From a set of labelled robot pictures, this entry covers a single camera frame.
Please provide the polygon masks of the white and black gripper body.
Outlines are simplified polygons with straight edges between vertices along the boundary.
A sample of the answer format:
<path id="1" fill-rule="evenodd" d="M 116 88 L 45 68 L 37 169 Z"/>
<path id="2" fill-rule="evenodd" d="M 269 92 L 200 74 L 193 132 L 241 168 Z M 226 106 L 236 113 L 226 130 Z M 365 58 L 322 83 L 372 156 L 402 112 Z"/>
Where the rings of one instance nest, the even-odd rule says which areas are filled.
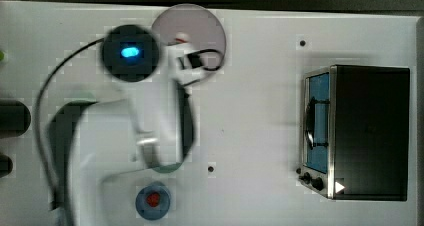
<path id="1" fill-rule="evenodd" d="M 203 81 L 207 73 L 200 67 L 195 68 L 189 61 L 188 56 L 196 52 L 191 43 L 178 43 L 165 47 L 167 53 L 167 63 L 170 75 L 181 85 L 189 86 Z"/>

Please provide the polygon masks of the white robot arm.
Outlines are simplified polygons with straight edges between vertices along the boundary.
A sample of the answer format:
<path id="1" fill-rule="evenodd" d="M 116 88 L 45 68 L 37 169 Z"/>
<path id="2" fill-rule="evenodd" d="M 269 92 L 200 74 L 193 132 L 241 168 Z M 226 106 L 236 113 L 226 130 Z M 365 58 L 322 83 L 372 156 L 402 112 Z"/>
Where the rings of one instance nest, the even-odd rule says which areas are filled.
<path id="1" fill-rule="evenodd" d="M 101 76 L 74 87 L 46 128 L 62 226 L 110 226 L 104 182 L 173 171 L 195 140 L 188 87 L 206 73 L 188 31 L 122 25 L 97 45 Z"/>

